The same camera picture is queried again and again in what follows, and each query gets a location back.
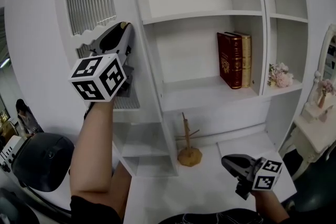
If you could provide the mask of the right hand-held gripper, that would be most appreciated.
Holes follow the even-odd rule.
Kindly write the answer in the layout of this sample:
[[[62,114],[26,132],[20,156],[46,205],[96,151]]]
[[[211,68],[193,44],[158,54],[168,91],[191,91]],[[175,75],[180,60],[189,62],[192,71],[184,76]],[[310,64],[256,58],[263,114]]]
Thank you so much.
[[[229,154],[222,157],[223,167],[233,176],[238,177],[236,194],[246,200],[251,191],[273,190],[281,171],[282,162],[261,157],[255,160],[246,154]],[[236,163],[253,163],[238,165]]]

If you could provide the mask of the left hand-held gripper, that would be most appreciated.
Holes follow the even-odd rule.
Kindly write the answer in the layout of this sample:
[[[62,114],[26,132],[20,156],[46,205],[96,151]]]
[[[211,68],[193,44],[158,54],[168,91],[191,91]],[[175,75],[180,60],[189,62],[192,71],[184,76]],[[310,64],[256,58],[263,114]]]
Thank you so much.
[[[132,24],[115,24],[93,43],[106,54],[90,49],[75,62],[68,81],[83,100],[111,101],[131,96],[134,68],[127,64],[127,58],[132,50],[128,46],[132,31]]]

